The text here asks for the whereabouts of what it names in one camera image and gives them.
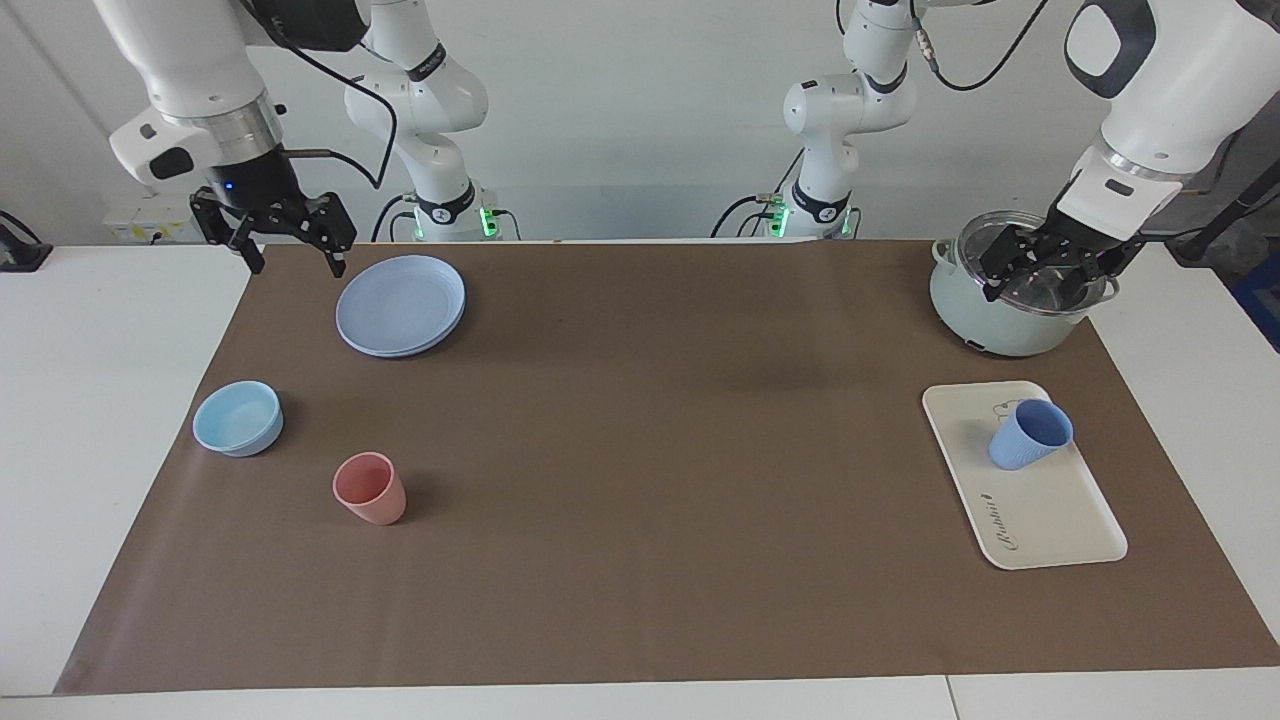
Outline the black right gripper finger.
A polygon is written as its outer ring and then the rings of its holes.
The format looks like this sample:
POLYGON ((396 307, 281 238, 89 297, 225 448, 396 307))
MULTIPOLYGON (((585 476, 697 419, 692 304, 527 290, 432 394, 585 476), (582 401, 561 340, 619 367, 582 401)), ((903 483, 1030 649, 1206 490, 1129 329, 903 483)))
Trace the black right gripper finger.
POLYGON ((255 219, 251 215, 238 217, 238 224, 232 227, 228 213, 211 188, 198 188, 189 196, 189 210, 205 243, 221 246, 232 251, 248 268, 252 275, 265 268, 261 250, 251 237, 255 219))
POLYGON ((294 237, 319 250, 334 278, 343 278, 347 270, 346 254, 353 247, 357 229, 346 205, 335 192, 316 197, 303 197, 294 237))

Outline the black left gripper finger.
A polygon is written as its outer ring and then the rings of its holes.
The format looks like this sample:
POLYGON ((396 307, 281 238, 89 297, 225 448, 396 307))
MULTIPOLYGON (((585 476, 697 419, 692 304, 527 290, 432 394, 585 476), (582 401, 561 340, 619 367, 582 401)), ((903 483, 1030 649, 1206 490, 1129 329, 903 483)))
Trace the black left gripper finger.
POLYGON ((1060 300, 1100 301, 1108 282, 1117 278, 1142 249, 1142 240, 1129 240, 1106 250, 1073 245, 1064 255, 1060 300))
POLYGON ((997 301, 1011 283, 1039 270, 1050 254, 1048 232, 1005 225, 979 258, 986 301, 997 301))

